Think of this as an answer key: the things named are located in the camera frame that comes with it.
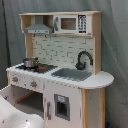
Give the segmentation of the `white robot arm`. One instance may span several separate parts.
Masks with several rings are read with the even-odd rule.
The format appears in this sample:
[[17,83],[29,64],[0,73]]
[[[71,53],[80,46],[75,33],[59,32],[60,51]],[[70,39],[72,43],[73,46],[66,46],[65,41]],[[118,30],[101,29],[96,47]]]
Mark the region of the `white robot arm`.
[[16,109],[0,96],[0,128],[44,128],[44,120]]

